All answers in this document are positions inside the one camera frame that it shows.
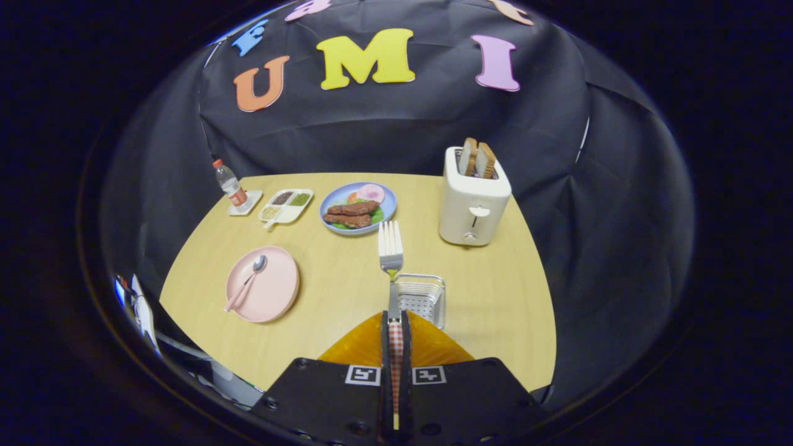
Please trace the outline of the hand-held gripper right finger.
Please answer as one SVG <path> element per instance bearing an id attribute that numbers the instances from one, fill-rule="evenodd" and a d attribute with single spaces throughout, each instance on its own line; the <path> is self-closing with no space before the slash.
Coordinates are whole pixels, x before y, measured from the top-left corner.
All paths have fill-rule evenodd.
<path id="1" fill-rule="evenodd" d="M 406 312 L 401 322 L 401 445 L 507 445 L 544 423 L 546 411 L 498 358 L 414 367 Z"/>

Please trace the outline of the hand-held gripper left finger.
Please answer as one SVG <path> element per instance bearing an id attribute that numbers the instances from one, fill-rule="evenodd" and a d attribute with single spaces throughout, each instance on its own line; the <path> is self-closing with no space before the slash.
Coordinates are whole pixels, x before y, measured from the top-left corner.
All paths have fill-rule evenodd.
<path id="1" fill-rule="evenodd" d="M 311 445 L 390 445 L 393 373 L 386 315 L 376 318 L 379 366 L 298 357 L 252 407 L 252 415 Z"/>

